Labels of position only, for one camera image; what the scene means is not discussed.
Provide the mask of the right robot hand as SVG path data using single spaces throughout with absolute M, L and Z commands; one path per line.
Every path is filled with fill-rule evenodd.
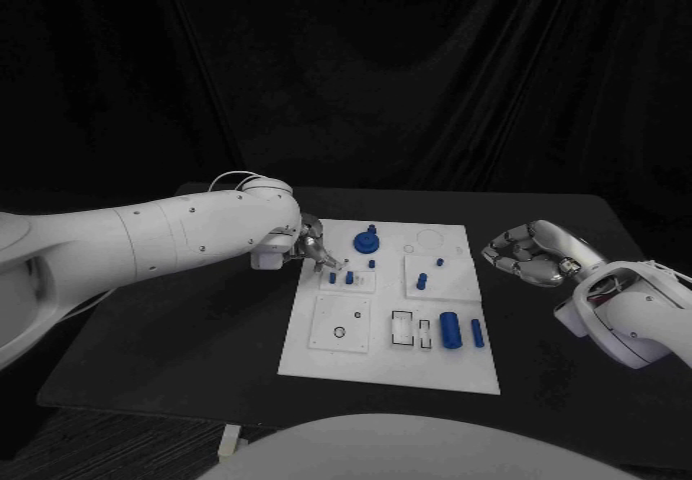
M 546 220 L 504 231 L 481 255 L 497 270 L 543 288 L 555 288 L 566 280 L 583 281 L 608 263 L 592 246 Z

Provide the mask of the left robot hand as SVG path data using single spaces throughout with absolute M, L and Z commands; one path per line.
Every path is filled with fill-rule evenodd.
M 320 219 L 302 212 L 301 229 L 295 241 L 297 253 L 301 258 L 314 261 L 314 271 L 320 272 L 323 268 L 340 271 L 344 263 L 340 262 L 328 253 L 324 246 L 323 224 Z

